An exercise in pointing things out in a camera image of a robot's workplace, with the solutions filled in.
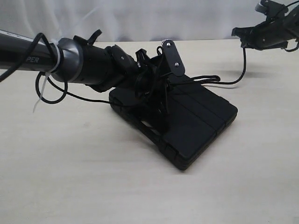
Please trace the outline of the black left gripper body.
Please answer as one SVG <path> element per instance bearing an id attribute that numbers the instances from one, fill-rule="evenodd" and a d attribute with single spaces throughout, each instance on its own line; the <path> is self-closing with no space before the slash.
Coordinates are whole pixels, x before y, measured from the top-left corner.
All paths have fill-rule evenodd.
<path id="1" fill-rule="evenodd" d="M 150 58 L 145 49 L 139 49 L 135 55 L 139 65 L 134 85 L 135 97 L 142 102 L 166 103 L 170 89 L 169 76 L 172 75 L 166 53 L 163 49 L 157 49 L 157 55 Z"/>

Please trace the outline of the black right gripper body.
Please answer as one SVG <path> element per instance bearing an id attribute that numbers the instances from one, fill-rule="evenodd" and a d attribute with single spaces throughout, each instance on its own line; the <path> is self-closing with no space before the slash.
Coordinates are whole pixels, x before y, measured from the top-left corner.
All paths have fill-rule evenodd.
<path id="1" fill-rule="evenodd" d="M 283 19 L 258 24 L 249 33 L 249 45 L 257 50 L 286 49 L 290 40 L 299 38 L 299 21 Z"/>

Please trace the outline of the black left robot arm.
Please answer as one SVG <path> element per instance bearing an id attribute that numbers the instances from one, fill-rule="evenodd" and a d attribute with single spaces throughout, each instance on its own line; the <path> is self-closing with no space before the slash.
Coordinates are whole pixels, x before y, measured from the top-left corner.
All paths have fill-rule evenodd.
<path id="1" fill-rule="evenodd" d="M 97 30 L 89 39 L 74 36 L 54 42 L 44 33 L 29 38 L 2 30 L 0 79 L 4 81 L 18 70 L 36 71 L 47 80 L 63 83 L 63 95 L 68 94 L 70 83 L 86 85 L 96 92 L 128 89 L 135 94 L 138 105 L 147 104 L 168 113 L 169 81 L 162 72 L 164 54 L 155 62 L 143 49 L 133 58 L 118 45 L 99 48 L 94 43 L 100 34 Z"/>

